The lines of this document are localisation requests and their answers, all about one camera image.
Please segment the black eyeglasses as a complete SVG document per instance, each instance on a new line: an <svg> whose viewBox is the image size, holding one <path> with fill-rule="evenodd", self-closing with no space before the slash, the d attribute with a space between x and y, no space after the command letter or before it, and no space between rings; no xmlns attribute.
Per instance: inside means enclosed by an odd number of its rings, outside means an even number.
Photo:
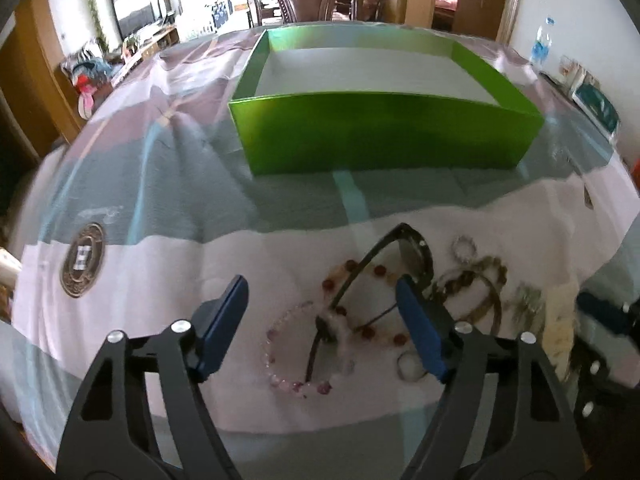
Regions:
<svg viewBox="0 0 640 480"><path fill-rule="evenodd" d="M384 283L394 288L401 274L393 272L388 266L378 261L378 255L391 244L397 243L400 249L402 264L408 270L410 276L416 279L420 290L427 289L434 280L434 262L431 249L425 238L407 223L399 223L383 236L363 257L356 261L349 259L335 271L328 275L321 287L326 300L323 314L316 318L317 333L312 342L307 366L305 370L305 382L311 382L314 376L314 363L322 342L335 344L340 341L351 341L352 338L363 341L389 340L394 347L401 348L408 344L409 337L404 333L393 334L383 338L375 329L375 324L386 315L391 314L397 308L394 302L386 310L378 313L370 320L361 322L357 326L351 326L348 322L348 313L341 304L347 291L352 287L361 275L372 275L375 281Z"/></svg>

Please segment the plastic water bottle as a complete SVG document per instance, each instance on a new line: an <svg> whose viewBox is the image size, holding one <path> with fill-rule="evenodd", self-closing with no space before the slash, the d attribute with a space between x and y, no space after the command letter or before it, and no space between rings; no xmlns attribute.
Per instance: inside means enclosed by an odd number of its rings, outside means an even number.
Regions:
<svg viewBox="0 0 640 480"><path fill-rule="evenodd" d="M552 46L552 28L555 20L547 16L544 22L538 27L536 38L530 49L529 62L535 70L540 70L548 58Z"/></svg>

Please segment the wooden tv cabinet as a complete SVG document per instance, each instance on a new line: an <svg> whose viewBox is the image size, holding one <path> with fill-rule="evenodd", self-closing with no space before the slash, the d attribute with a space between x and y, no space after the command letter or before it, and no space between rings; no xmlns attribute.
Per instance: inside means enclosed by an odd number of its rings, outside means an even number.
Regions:
<svg viewBox="0 0 640 480"><path fill-rule="evenodd" d="M113 75L128 73L143 61L152 58L157 52L172 47L179 42L179 33L175 25L161 29L147 40L131 35L120 47L120 58L114 65Z"/></svg>

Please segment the white strap wristwatch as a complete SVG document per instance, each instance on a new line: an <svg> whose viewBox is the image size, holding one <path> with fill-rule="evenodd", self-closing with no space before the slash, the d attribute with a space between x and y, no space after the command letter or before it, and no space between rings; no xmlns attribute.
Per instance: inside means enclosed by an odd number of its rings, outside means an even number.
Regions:
<svg viewBox="0 0 640 480"><path fill-rule="evenodd" d="M570 352L578 325L575 307L578 292L576 278L547 288L521 283L509 304L515 330L536 337L560 382L566 382L570 376Z"/></svg>

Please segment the pink grey patterned tablecloth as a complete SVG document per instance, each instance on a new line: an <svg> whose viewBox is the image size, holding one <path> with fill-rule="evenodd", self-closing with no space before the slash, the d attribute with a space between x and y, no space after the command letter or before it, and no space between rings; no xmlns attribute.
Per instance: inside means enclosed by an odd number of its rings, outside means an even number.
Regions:
<svg viewBox="0 0 640 480"><path fill-rule="evenodd" d="M544 114L512 170L347 171L254 177L228 103L258 32L180 44L145 62L65 151L24 209L12 313L13 390L29 443L54 464L73 398L105 336L187 318L235 275L250 306L203 396L247 479L395 479L439 397L404 382L375 344L326 396L270 386L262 343L289 308L398 223L452 267L472 237L518 286L570 282L623 304L639 295L639 195L600 132L511 48L465 38Z"/></svg>

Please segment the dark green bag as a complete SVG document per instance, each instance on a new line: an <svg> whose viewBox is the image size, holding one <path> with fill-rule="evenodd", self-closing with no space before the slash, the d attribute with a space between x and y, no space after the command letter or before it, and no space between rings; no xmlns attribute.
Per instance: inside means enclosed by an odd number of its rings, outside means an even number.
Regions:
<svg viewBox="0 0 640 480"><path fill-rule="evenodd" d="M620 126L620 115L593 84L582 84L573 94L574 103L587 115L606 140L612 142Z"/></svg>

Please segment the green cardboard box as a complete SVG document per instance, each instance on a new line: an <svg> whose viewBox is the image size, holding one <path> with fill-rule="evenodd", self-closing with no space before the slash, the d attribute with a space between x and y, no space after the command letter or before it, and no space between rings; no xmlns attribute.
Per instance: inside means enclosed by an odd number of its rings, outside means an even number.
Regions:
<svg viewBox="0 0 640 480"><path fill-rule="evenodd" d="M510 169L544 123L457 38L357 22L266 29L229 108L258 176Z"/></svg>

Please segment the black television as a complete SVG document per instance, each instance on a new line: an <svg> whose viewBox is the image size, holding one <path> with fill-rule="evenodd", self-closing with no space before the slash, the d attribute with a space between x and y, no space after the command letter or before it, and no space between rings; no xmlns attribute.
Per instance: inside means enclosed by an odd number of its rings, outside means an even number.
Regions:
<svg viewBox="0 0 640 480"><path fill-rule="evenodd" d="M111 0L111 3L121 40L160 19L157 0Z"/></svg>

